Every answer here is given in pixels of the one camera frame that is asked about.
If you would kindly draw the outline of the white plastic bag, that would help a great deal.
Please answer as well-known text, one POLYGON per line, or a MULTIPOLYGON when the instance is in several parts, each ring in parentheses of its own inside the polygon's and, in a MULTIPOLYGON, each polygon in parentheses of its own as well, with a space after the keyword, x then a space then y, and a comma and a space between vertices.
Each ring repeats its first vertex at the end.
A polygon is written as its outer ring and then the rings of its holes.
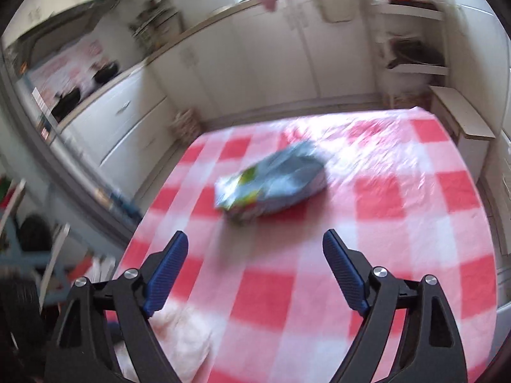
POLYGON ((150 319, 152 330, 182 382, 193 382, 212 348, 212 328, 190 305, 169 298, 150 319))

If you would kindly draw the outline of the white kitchen cabinets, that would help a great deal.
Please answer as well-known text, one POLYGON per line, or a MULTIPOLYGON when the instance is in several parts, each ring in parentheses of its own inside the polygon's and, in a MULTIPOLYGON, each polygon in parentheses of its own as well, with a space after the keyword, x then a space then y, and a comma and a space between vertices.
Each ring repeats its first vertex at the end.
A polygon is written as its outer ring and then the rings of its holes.
MULTIPOLYGON (((510 40, 485 0, 421 0, 444 14, 449 81, 492 131, 509 122, 510 40)), ((62 122, 79 156, 136 195, 193 108, 208 129, 282 116, 385 109, 363 0, 331 22, 318 0, 243 4, 191 29, 62 122)))

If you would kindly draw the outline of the red white checkered tablecloth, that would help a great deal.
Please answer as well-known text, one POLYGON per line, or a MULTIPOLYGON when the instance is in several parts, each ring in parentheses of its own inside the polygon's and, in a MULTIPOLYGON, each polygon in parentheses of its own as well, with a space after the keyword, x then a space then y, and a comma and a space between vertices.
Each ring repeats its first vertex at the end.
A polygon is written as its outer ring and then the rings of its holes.
POLYGON ((421 109, 340 113, 207 133, 185 152, 119 264, 183 232, 170 294, 212 331, 199 382, 327 382, 387 278, 434 276, 461 336, 469 380, 495 333, 495 254, 477 188, 455 144, 421 109), (327 185, 273 215, 234 223, 215 184, 300 142, 326 155, 327 185))

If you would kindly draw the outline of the blue milk carton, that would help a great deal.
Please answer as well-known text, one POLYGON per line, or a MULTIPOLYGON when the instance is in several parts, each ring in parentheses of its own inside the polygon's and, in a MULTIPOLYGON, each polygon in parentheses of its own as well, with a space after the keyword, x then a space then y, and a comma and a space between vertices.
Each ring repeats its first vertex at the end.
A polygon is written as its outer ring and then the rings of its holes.
POLYGON ((237 223, 284 211, 326 188, 330 158, 309 140, 290 144, 244 170, 218 178, 215 209, 237 223))

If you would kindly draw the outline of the black frying pan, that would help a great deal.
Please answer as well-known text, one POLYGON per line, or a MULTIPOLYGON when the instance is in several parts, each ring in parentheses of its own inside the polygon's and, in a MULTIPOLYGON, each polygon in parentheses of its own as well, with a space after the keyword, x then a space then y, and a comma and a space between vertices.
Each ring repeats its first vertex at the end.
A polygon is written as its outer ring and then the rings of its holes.
POLYGON ((73 87, 65 94, 56 94, 56 105, 51 109, 51 114, 57 123, 60 123, 79 105, 81 90, 78 86, 73 87))

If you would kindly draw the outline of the floral waste basket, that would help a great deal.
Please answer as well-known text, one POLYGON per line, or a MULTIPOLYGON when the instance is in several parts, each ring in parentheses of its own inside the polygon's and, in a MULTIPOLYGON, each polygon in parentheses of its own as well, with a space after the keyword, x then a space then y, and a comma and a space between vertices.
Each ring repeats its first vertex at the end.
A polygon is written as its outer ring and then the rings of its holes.
POLYGON ((178 112, 170 128, 179 143, 187 146, 190 146, 203 133, 200 117, 193 108, 178 112))

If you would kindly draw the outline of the black wok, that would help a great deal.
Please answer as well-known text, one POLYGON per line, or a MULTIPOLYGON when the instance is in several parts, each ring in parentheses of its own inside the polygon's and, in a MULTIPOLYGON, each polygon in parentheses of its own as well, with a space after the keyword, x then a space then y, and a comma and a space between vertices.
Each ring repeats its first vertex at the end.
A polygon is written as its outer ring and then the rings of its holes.
POLYGON ((93 70, 94 76, 93 80, 97 85, 105 85, 111 79, 113 79, 119 73, 119 62, 118 61, 110 61, 105 64, 100 64, 95 62, 91 65, 91 70, 93 70))

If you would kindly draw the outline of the white shelf rack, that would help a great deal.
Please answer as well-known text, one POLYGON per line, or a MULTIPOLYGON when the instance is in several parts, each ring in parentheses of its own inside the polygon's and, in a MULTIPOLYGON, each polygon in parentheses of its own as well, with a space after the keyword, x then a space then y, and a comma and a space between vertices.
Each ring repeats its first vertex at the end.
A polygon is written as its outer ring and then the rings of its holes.
POLYGON ((444 14, 421 0, 363 0, 374 75, 384 106, 429 108, 449 81, 444 14))

